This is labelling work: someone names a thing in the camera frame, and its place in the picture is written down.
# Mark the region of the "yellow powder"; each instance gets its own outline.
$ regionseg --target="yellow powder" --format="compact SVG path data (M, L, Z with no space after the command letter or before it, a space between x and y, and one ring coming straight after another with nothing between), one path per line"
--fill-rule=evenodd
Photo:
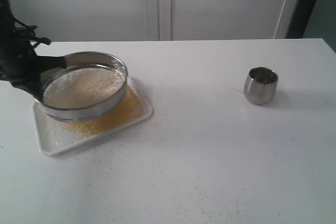
M136 93L127 85L124 99L111 112L90 121L66 123L64 127L86 136L93 136L111 131L124 124L143 117L145 108Z

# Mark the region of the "cabinet door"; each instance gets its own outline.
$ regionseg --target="cabinet door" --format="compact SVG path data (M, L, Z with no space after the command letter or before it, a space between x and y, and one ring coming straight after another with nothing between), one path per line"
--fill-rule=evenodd
M156 0L10 0L14 15L53 41L157 40Z
M284 37L295 3L296 0L171 0L171 39Z

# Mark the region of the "flour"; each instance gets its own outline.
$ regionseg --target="flour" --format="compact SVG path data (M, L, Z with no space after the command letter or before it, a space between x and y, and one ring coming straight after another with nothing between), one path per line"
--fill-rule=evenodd
M124 84L124 77L104 68L82 68L63 74L45 90L43 103L60 109L85 108L99 103Z

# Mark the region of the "white wall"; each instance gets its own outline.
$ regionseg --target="white wall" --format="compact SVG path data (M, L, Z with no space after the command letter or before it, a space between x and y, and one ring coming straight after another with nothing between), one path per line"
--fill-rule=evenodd
M291 15L295 2L292 1L286 15ZM171 3L174 40L264 39L275 37L285 0L171 0ZM281 24L287 26L289 19Z
M336 51L336 0L317 0L304 33L305 38L323 38Z
M150 39L145 0L10 2L17 18L28 24L38 25L38 35L47 36L54 41Z

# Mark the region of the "cup rim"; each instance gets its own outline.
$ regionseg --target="cup rim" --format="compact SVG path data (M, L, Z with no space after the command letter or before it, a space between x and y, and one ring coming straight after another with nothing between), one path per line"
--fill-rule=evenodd
M251 76L251 73L252 73L254 70L256 70L256 69L265 69L265 70L267 70L267 71L270 71L270 72L272 72L272 73L275 75L276 79L275 79L274 81L270 82L270 83L262 83L262 82L260 82L260 81L257 81L255 78L253 78L253 77ZM248 76L249 76L253 81L255 81L256 83L258 83L258 84L262 84L262 85L271 85L271 84L276 83L276 82L279 80L279 76L278 76L278 74L277 74L274 70L272 70L272 69L270 69L270 68L266 68L266 67L255 67L255 68L251 68L250 71L248 72Z

